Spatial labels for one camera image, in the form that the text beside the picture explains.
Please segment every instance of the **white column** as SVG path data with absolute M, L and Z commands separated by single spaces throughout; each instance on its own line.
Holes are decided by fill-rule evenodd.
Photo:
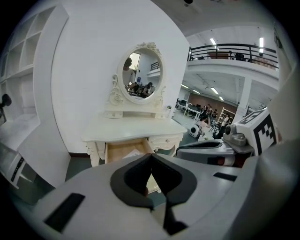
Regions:
M 241 120 L 247 113 L 249 96 L 250 96 L 250 91 L 251 91 L 251 84 L 252 84 L 252 79 L 249 77 L 246 77 L 245 82 L 244 82 L 243 92 L 240 97 L 240 104 L 238 106 L 238 109 L 236 111 L 236 114 L 234 116 L 232 123 L 235 123 L 235 122 Z

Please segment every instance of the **white vanity table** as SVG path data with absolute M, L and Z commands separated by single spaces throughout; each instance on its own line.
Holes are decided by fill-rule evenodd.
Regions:
M 92 118 L 82 141 L 86 142 L 92 166 L 98 166 L 100 158 L 105 160 L 105 163 L 118 161 L 134 147 L 144 153 L 173 148 L 170 155 L 174 155 L 186 131 L 185 127 L 172 119 L 109 119 L 99 113 Z
M 149 55 L 157 59 L 161 66 L 158 86 L 146 98 L 133 97 L 124 87 L 126 81 L 123 76 L 129 75 L 125 75 L 124 71 L 131 71 L 126 62 L 132 53 Z M 173 156 L 187 129 L 171 118 L 166 118 L 169 112 L 163 110 L 165 69 L 156 45 L 142 43 L 130 49 L 121 59 L 117 73 L 113 75 L 112 84 L 106 111 L 97 113 L 82 135 L 92 166 L 98 166 L 100 158 L 106 164 L 119 161 L 133 150 L 154 153 L 158 149 L 172 149 L 170 155 Z M 150 177 L 147 188 L 149 193 L 158 190 L 153 177 Z

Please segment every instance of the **balcony railing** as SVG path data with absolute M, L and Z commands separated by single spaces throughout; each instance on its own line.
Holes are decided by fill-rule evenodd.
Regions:
M 160 68 L 159 62 L 155 62 L 155 63 L 151 64 L 151 70 L 150 71 L 153 71 L 153 70 L 159 69 L 159 68 Z
M 249 44 L 217 44 L 189 49 L 188 61 L 204 59 L 228 59 L 247 61 L 268 68 L 278 68 L 276 51 Z

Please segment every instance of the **office desk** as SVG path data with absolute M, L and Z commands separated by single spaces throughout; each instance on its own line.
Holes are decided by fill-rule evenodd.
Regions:
M 194 120 L 198 120 L 198 118 L 199 118 L 199 116 L 200 116 L 200 112 L 198 112 L 198 111 L 196 111 L 196 110 L 194 110 L 194 109 L 191 109 L 191 108 L 189 108 L 189 107 L 184 107 L 184 106 L 182 106 L 182 107 L 186 109 L 186 110 L 184 111 L 184 114 L 183 114 L 183 115 L 185 115 L 186 112 L 188 113 L 189 111 L 192 111 L 192 112 L 195 112 L 195 113 L 196 113 L 196 116 L 195 116 Z

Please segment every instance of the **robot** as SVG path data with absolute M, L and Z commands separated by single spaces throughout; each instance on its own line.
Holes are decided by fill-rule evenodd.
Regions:
M 45 239 L 253 237 L 284 206 L 300 175 L 299 124 L 286 128 L 282 108 L 276 110 L 278 104 L 299 109 L 299 61 L 286 36 L 276 26 L 277 53 L 285 61 L 281 91 L 267 109 L 227 126 L 223 139 L 184 146 L 177 157 L 145 154 L 87 169 L 32 212 L 17 206 L 20 214 Z M 212 164 L 219 155 L 246 161 L 242 168 Z M 166 197 L 163 208 L 144 195 L 151 174 Z
M 205 132 L 203 131 L 202 127 L 197 125 L 197 122 L 191 127 L 191 129 L 189 131 L 189 134 L 193 138 L 198 138 L 200 135 L 202 135 L 202 136 L 205 135 Z
M 232 125 L 227 125 L 222 139 L 180 146 L 176 150 L 176 155 L 188 161 L 212 165 L 217 165 L 218 159 L 223 158 L 222 165 L 232 166 L 235 155 L 244 160 L 250 156 L 259 156 L 277 142 L 277 129 L 274 127 L 268 109 L 264 108 L 252 112 Z

